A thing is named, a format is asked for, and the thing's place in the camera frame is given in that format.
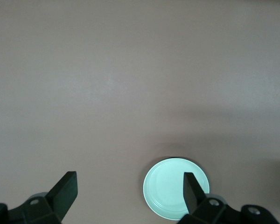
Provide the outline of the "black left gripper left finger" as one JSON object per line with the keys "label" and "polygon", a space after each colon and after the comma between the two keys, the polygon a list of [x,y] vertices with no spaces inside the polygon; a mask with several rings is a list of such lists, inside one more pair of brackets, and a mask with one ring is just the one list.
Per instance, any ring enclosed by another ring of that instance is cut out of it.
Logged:
{"label": "black left gripper left finger", "polygon": [[0,224],[61,224],[77,195],[77,173],[68,171],[49,192],[34,194],[14,209],[0,203]]}

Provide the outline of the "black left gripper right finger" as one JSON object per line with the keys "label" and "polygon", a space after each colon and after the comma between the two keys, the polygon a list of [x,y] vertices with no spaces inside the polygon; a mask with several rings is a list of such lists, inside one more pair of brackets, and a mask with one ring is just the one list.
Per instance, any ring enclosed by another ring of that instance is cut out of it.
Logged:
{"label": "black left gripper right finger", "polygon": [[222,200],[207,196],[193,173],[184,173],[183,198],[188,209],[181,224],[278,224],[275,216],[257,205],[244,205],[240,211]]}

